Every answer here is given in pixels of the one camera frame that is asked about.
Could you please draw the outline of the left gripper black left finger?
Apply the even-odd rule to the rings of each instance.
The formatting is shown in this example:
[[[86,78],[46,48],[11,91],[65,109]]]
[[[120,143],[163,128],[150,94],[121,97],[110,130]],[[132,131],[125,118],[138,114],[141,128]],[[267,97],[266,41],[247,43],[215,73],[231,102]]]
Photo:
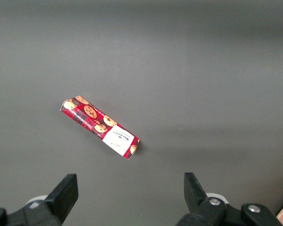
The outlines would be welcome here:
[[[25,205],[25,225],[62,225],[77,199],[77,175],[67,174],[48,195],[34,197]]]

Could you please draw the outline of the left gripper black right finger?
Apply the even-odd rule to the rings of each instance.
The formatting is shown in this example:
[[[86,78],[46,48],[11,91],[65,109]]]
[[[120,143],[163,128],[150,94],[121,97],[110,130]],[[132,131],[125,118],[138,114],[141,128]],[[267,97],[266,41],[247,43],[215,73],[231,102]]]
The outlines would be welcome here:
[[[183,226],[218,226],[225,218],[226,203],[208,197],[193,173],[184,174],[184,199],[189,214],[181,219]]]

